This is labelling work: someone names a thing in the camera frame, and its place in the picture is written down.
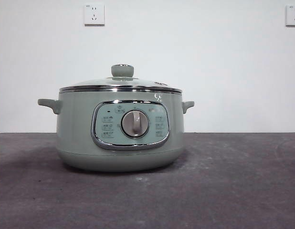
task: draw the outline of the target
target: tabletop surface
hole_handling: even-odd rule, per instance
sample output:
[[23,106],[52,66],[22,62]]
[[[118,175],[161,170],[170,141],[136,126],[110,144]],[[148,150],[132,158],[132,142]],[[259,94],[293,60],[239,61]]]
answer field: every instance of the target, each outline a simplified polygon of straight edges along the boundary
[[0,134],[0,229],[295,229],[295,133],[185,134],[171,165],[62,163],[55,134]]

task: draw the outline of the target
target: chrome trim ring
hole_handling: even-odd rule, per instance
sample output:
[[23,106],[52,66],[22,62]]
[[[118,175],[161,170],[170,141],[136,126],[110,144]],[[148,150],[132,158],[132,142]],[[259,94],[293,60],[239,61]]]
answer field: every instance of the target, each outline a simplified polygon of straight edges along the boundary
[[60,92],[69,90],[95,90],[95,89],[124,89],[124,90],[155,90],[182,93],[182,90],[170,87],[135,86],[135,85],[81,85],[60,88]]
[[164,93],[164,94],[178,94],[179,92],[170,92],[170,91],[157,91],[157,90],[140,90],[140,89],[76,89],[76,90],[65,90],[60,91],[59,94],[63,93],[73,93],[73,92],[152,92],[152,93]]
[[[157,104],[157,105],[161,105],[165,108],[166,113],[167,113],[167,119],[168,119],[168,133],[165,136],[164,139],[162,139],[159,142],[154,142],[154,143],[148,143],[148,144],[139,144],[139,145],[120,145],[120,144],[112,144],[112,143],[107,143],[102,141],[97,135],[96,135],[96,131],[95,131],[95,123],[96,123],[96,115],[98,110],[100,109],[101,106],[105,105],[105,104],[119,104],[119,103],[151,103],[151,104]],[[90,128],[90,134],[91,134],[91,138],[93,140],[93,142],[103,148],[103,149],[111,149],[111,150],[144,150],[144,149],[152,149],[152,148],[156,148],[156,147],[160,147],[162,146],[168,139],[169,135],[170,135],[170,120],[169,120],[169,116],[168,116],[168,110],[165,107],[165,105],[163,105],[162,103],[158,103],[158,102],[152,102],[152,101],[143,101],[143,100],[114,100],[114,101],[106,101],[106,102],[102,102],[99,103],[93,112],[93,116],[92,116],[92,121],[91,121],[91,128]]]

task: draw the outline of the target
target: electrical socket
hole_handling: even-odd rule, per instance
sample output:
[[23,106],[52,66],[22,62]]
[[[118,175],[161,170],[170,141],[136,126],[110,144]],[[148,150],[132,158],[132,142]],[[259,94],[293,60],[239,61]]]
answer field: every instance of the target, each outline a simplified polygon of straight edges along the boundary
[[92,3],[84,5],[85,25],[105,25],[104,4]]
[[295,26],[295,6],[289,5],[285,8],[285,25]]

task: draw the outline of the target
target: pot handle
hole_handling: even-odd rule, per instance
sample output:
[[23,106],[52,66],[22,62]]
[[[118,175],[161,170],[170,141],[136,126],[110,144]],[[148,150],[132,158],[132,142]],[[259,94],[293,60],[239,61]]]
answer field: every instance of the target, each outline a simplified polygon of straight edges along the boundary
[[185,114],[190,107],[194,106],[194,101],[182,102],[182,112]]
[[38,105],[52,108],[53,113],[59,115],[61,112],[62,102],[54,99],[39,99]]

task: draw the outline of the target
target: white wall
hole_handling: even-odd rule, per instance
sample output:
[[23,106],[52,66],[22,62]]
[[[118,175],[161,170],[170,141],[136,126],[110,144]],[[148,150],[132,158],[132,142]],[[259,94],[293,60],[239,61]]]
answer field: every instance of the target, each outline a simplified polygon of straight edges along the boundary
[[194,100],[187,132],[295,131],[295,0],[104,0],[105,26],[85,27],[91,2],[0,0],[0,132],[55,132],[37,99],[116,63]]

